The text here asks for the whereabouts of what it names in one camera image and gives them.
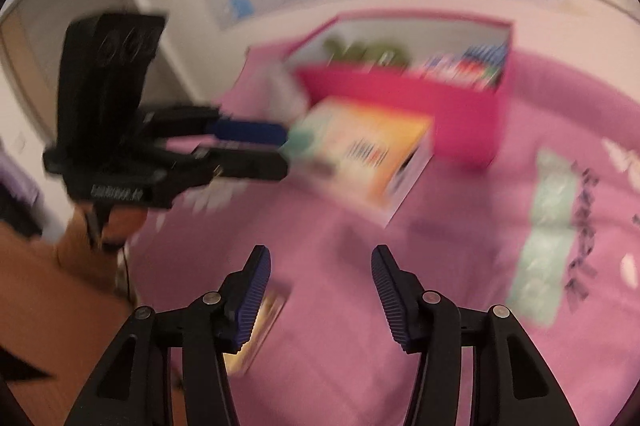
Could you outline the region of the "orange sweater left forearm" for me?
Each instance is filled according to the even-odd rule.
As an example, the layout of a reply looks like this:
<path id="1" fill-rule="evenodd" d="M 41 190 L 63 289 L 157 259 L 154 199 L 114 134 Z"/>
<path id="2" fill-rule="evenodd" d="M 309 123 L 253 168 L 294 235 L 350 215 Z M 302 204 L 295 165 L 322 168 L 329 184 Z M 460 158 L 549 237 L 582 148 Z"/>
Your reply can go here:
<path id="1" fill-rule="evenodd" d="M 32 424 L 61 425 L 131 313 L 115 294 L 117 256 L 91 245 L 83 211 L 54 244 L 1 227 L 1 348 L 42 372 L 11 382 Z"/>

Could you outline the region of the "left hand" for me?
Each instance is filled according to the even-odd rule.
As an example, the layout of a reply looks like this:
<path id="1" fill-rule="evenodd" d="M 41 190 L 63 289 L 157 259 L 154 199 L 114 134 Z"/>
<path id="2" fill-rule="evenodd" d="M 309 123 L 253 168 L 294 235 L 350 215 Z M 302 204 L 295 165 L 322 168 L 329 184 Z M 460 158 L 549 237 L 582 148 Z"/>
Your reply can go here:
<path id="1" fill-rule="evenodd" d="M 144 225 L 148 210 L 137 206 L 113 206 L 106 223 L 98 225 L 98 214 L 91 203 L 75 207 L 81 226 L 86 231 L 90 250 L 116 254 Z"/>

